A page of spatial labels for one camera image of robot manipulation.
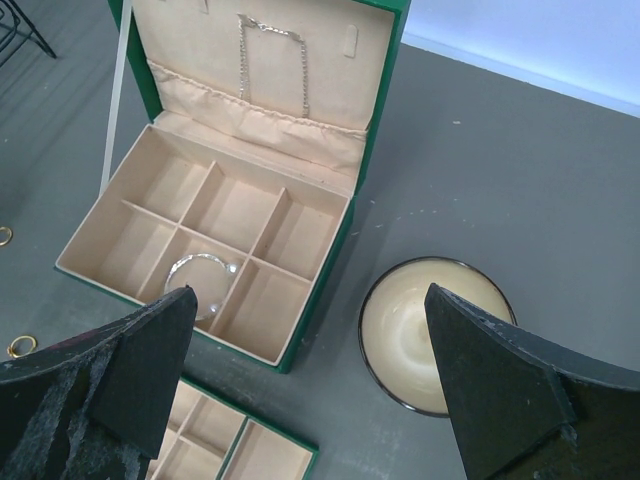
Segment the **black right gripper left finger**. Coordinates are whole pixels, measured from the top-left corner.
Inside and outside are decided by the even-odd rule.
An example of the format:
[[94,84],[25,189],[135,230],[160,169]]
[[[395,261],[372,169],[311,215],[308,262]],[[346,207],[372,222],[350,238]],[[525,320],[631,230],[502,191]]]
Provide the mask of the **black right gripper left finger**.
[[145,478],[160,453],[195,316],[196,294],[181,287],[3,362],[2,478]]

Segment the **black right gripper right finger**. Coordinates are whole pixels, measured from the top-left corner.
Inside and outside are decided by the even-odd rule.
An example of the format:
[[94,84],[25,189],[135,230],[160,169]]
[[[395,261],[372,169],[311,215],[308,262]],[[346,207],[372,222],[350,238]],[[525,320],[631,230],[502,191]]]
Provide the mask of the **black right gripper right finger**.
[[431,344],[469,479],[636,479],[639,374],[431,284]]

